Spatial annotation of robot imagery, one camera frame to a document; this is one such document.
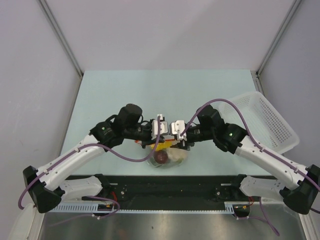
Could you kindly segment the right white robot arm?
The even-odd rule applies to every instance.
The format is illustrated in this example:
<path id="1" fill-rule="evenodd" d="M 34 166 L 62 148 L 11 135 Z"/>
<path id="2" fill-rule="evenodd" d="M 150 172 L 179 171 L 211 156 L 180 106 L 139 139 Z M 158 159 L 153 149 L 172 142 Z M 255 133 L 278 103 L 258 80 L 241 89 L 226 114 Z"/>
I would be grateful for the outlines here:
<path id="1" fill-rule="evenodd" d="M 312 211 L 320 191 L 318 166 L 306 167 L 283 157 L 254 139 L 247 126 L 226 123 L 211 105 L 200 107 L 195 117 L 199 121 L 196 126 L 183 120 L 170 125 L 171 134 L 182 145 L 189 147 L 197 142 L 213 141 L 221 151 L 245 158 L 274 176 L 274 179 L 264 179 L 238 175 L 230 188 L 235 200 L 242 201 L 247 196 L 269 198 L 283 201 L 302 215 Z"/>

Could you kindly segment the yellow pepper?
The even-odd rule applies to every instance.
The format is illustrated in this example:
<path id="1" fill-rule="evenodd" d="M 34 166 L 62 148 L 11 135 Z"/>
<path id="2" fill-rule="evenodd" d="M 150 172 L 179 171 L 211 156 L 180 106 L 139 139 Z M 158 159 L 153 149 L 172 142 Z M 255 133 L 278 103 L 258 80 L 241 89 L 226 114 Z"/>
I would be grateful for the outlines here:
<path id="1" fill-rule="evenodd" d="M 159 142 L 155 148 L 155 151 L 161 151 L 161 150 L 168 149 L 176 143 L 177 143 L 176 141 Z"/>

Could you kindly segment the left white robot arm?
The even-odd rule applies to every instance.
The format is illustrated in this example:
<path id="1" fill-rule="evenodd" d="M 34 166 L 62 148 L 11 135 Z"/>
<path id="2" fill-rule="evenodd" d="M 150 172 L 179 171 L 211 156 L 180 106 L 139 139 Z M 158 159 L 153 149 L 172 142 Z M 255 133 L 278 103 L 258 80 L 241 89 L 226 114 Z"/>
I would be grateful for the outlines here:
<path id="1" fill-rule="evenodd" d="M 121 145 L 124 140 L 140 141 L 145 146 L 153 144 L 157 147 L 164 142 L 163 136 L 168 130 L 168 123 L 162 114 L 145 122 L 142 109 L 128 103 L 118 114 L 97 123 L 89 134 L 67 153 L 41 167 L 26 167 L 22 171 L 25 190 L 19 197 L 18 207 L 23 209 L 22 200 L 25 194 L 29 194 L 41 214 L 51 211 L 67 199 L 107 199 L 111 188 L 104 184 L 105 180 L 101 176 L 63 183 L 73 172 L 106 152 L 133 163 L 146 161 L 151 154 L 141 159 L 132 159 L 115 152 L 113 148 Z"/>

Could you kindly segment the clear zip top bag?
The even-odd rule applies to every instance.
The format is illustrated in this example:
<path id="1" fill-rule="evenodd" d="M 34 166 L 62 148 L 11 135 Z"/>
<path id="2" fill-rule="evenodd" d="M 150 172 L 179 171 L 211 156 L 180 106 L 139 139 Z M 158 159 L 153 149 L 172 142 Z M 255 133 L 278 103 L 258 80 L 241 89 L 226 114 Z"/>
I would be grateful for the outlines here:
<path id="1" fill-rule="evenodd" d="M 188 151 L 179 146 L 174 138 L 165 138 L 159 142 L 153 155 L 146 162 L 154 168 L 169 169 L 177 167 L 186 161 Z"/>

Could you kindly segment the dark red plum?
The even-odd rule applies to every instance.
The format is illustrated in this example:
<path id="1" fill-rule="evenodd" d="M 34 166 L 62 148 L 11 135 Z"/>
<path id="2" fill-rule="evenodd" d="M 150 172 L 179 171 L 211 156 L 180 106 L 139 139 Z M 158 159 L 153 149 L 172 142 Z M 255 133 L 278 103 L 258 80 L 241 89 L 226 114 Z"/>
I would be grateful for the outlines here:
<path id="1" fill-rule="evenodd" d="M 156 151 L 153 155 L 153 159 L 157 164 L 165 164 L 168 161 L 168 154 L 164 150 Z"/>

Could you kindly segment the white cauliflower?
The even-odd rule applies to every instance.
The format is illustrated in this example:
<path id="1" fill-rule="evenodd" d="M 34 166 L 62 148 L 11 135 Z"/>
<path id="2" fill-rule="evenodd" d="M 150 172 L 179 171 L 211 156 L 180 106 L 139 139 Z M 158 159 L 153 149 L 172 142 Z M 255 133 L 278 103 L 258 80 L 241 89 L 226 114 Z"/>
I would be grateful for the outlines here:
<path id="1" fill-rule="evenodd" d="M 166 153 L 169 160 L 173 163 L 180 163 L 188 157 L 188 151 L 179 148 L 168 148 Z"/>

